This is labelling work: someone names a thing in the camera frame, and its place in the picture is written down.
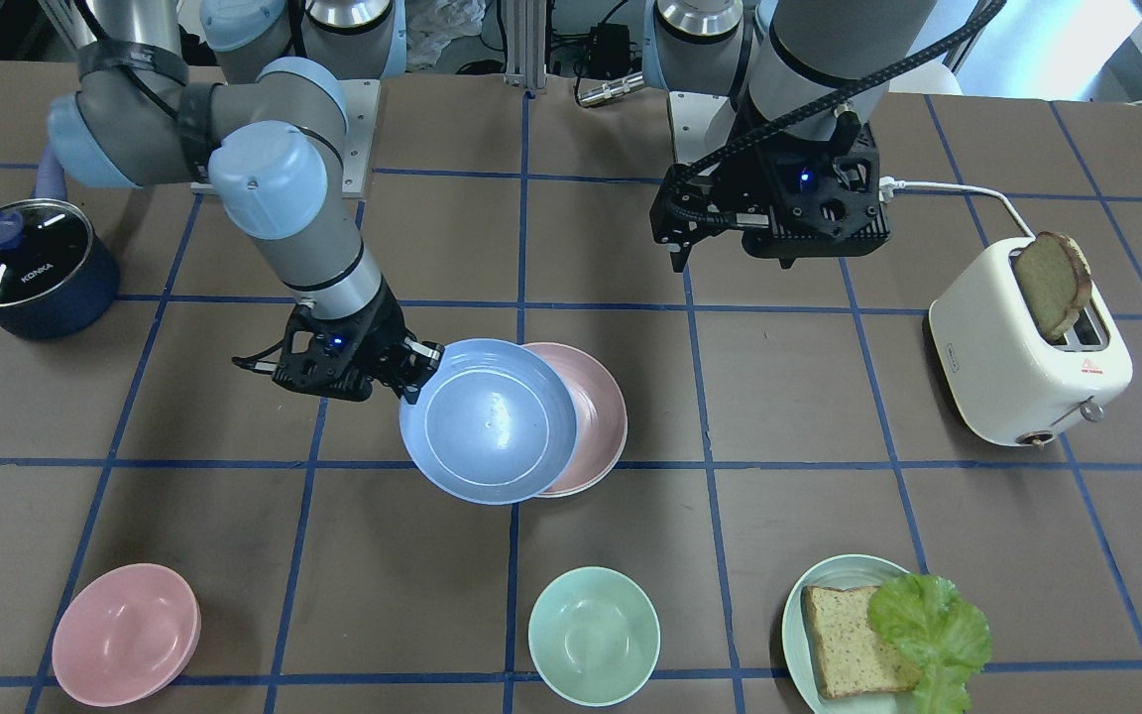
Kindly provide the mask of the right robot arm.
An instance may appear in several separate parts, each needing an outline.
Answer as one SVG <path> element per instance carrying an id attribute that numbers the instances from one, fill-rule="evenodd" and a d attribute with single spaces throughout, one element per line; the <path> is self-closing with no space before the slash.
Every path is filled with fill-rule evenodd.
<path id="1" fill-rule="evenodd" d="M 295 298 L 278 361 L 238 366 L 291 392 L 362 402 L 380 383 L 415 403 L 441 347 L 407 329 L 343 188 L 357 117 L 343 85 L 407 67 L 404 5 L 204 1 L 222 85 L 190 80 L 172 1 L 72 9 L 80 87 L 47 117 L 63 170 L 90 188 L 210 186 Z"/>

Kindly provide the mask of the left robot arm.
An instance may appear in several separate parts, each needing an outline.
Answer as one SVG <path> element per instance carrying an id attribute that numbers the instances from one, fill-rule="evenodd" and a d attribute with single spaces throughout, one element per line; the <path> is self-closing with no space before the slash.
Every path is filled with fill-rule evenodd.
<path id="1" fill-rule="evenodd" d="M 642 71 L 671 95 L 725 99 L 694 128 L 707 157 L 811 101 L 903 61 L 932 1 L 651 1 Z M 878 193 L 879 154 L 868 127 L 876 85 L 821 109 L 687 178 L 649 208 L 653 239 L 683 272 L 699 241 L 729 230 L 743 251 L 793 267 L 799 258 L 860 257 L 891 235 Z"/>

